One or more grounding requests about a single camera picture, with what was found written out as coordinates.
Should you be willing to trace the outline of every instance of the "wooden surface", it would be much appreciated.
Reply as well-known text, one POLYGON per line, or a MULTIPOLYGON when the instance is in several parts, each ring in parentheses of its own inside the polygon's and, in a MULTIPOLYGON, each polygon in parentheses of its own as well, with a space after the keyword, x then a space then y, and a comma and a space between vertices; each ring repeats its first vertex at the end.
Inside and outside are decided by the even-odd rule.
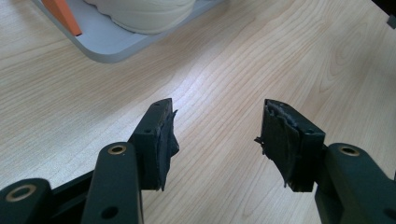
POLYGON ((85 174, 167 97, 181 150, 165 192, 143 193, 147 223, 319 223, 314 193, 284 189, 253 142, 265 98, 394 175, 396 31, 370 0, 226 0, 115 64, 86 58, 31 1, 2 1, 0 16, 0 188, 85 174))

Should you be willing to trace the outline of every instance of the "black metal bracket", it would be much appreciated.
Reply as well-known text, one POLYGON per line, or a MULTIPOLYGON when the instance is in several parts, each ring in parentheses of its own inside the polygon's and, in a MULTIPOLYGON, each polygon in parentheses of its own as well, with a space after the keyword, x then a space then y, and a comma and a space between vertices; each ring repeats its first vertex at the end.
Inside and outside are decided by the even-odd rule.
POLYGON ((154 103, 128 142, 104 147, 96 167, 51 189, 41 178, 0 190, 1 223, 143 223, 142 189, 164 189, 178 153, 172 99, 154 103))
POLYGON ((312 191, 322 223, 395 223, 396 182, 362 149, 326 147, 325 133, 284 103, 265 100, 263 153, 276 164, 293 191, 312 191))

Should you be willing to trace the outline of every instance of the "round joint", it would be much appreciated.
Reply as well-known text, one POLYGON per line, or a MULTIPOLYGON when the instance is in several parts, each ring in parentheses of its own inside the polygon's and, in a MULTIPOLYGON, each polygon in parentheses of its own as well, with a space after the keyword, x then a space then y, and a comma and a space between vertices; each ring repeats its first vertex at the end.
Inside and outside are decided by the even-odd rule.
POLYGON ((348 156, 358 157, 360 155, 359 151, 352 147, 339 147, 338 149, 348 156))
POLYGON ((22 185, 8 193, 6 196, 6 201, 9 203, 21 201, 32 195, 36 189, 37 187, 32 184, 22 185))
POLYGON ((126 146, 114 146, 108 149, 108 153, 111 155, 120 155, 126 150, 126 146))

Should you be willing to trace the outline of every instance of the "orange strip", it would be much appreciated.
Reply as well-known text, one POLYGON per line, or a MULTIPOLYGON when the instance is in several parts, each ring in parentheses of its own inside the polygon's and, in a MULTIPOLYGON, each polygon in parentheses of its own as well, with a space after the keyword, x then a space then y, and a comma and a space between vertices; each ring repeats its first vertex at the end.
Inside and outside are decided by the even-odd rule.
POLYGON ((42 0, 42 3, 72 35, 82 34, 66 0, 42 0))

